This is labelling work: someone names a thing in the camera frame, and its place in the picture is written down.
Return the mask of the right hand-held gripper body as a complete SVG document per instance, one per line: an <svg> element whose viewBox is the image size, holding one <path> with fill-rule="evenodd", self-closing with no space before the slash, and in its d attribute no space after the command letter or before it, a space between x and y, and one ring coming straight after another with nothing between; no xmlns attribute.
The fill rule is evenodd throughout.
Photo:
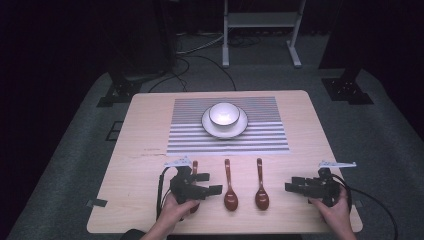
<svg viewBox="0 0 424 240"><path fill-rule="evenodd" d="M306 187L304 196L321 199L324 205L327 207L333 207L336 205L336 202L340 197L340 188L343 187L347 193L348 206L351 207L352 194L350 188L340 176L331 172L331 168L352 168L356 166L357 164L355 162L337 163L321 161L318 164L318 177L305 180Z"/></svg>

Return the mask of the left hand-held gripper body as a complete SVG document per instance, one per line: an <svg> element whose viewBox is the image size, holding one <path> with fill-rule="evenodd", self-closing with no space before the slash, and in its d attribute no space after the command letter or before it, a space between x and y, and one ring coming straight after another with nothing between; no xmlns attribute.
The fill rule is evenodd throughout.
<svg viewBox="0 0 424 240"><path fill-rule="evenodd" d="M193 162L187 156L167 162L165 167L177 169L177 174L170 180L170 190L178 204L185 203L187 200L204 199L204 189L195 185L197 172L194 170Z"/></svg>

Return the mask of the dark red spoon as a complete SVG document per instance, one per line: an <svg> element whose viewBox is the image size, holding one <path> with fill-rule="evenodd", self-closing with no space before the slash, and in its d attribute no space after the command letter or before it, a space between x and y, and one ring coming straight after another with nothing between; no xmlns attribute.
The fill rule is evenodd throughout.
<svg viewBox="0 0 424 240"><path fill-rule="evenodd" d="M238 197L232 188L230 160L225 159L224 165L227 179L227 191L224 196L224 205L228 211L233 212L238 208Z"/></svg>
<svg viewBox="0 0 424 240"><path fill-rule="evenodd" d="M255 203L256 206L261 210L265 211L269 208L270 199L263 185L263 162L261 158L257 159L257 171L258 171L258 181L259 188L255 194Z"/></svg>
<svg viewBox="0 0 424 240"><path fill-rule="evenodd" d="M198 161L195 160L193 161L193 168L192 168L192 174L195 176L195 178L192 182L192 185L197 185L197 180L196 180L197 173L198 173ZM199 206L200 206L200 203L194 206L193 208L191 208L190 213L194 214L198 210Z"/></svg>

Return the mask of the person's left hand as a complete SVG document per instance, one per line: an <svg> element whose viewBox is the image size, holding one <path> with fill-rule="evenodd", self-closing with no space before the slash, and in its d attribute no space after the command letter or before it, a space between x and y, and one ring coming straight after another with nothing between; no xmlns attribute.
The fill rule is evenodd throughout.
<svg viewBox="0 0 424 240"><path fill-rule="evenodd" d="M175 196L170 193L166 196L162 211L156 224L161 230L169 234L173 231L176 224L190 214L190 210L200 204L199 200L187 200L179 204Z"/></svg>

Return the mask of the person's right hand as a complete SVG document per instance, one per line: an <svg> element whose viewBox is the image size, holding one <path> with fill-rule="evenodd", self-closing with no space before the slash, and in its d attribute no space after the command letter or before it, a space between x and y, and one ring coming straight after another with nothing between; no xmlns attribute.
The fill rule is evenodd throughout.
<svg viewBox="0 0 424 240"><path fill-rule="evenodd" d="M319 199L309 198L329 227L339 234L352 230L347 200L347 193L343 187L340 188L340 195L333 207L326 206Z"/></svg>

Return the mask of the white plate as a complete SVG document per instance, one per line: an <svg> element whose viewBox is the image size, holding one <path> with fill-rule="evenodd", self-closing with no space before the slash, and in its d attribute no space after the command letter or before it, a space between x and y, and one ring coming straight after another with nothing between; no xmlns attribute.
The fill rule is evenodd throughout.
<svg viewBox="0 0 424 240"><path fill-rule="evenodd" d="M244 110L239 108L239 118L231 126L219 126L215 124L209 117L211 108L208 108L202 116L202 127L210 135L217 138L234 138L242 134L248 126L248 118Z"/></svg>

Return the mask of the striped placemat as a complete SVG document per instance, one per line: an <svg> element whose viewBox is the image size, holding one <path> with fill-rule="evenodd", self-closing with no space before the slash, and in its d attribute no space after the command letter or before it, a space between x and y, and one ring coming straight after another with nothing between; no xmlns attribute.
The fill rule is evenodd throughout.
<svg viewBox="0 0 424 240"><path fill-rule="evenodd" d="M239 131L224 137L208 132L208 111L218 103L240 108ZM256 155L289 153L289 145L274 97L176 99L167 155Z"/></svg>

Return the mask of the white bowl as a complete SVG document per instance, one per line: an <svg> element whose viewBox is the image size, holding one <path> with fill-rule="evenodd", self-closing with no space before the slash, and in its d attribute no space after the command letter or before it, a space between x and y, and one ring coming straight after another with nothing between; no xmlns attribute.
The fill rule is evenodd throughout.
<svg viewBox="0 0 424 240"><path fill-rule="evenodd" d="M218 126L233 125L239 117L238 107L227 102L217 103L209 110L209 119Z"/></svg>

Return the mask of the black stand base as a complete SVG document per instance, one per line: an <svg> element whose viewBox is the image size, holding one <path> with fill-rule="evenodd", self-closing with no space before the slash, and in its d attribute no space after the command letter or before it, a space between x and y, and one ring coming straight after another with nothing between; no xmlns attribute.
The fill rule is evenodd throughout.
<svg viewBox="0 0 424 240"><path fill-rule="evenodd" d="M129 103L140 91L142 78L122 72L109 72L112 83L105 96L97 103L98 107L112 107L115 103Z"/></svg>
<svg viewBox="0 0 424 240"><path fill-rule="evenodd" d="M360 67L349 67L338 78L323 78L322 83L332 101L346 101L350 105L371 105L370 96L356 83Z"/></svg>

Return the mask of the white metal stand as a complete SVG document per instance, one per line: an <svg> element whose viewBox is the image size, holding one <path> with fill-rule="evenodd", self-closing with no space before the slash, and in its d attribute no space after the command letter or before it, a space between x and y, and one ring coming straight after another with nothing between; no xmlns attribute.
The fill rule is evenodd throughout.
<svg viewBox="0 0 424 240"><path fill-rule="evenodd" d="M224 0L223 13L223 43L222 66L230 66L228 35L234 28L291 28L291 38L286 45L295 68L301 68L302 63L298 56L295 44L302 22L306 0L300 0L296 12L271 12L271 13L231 13L228 11L228 0Z"/></svg>

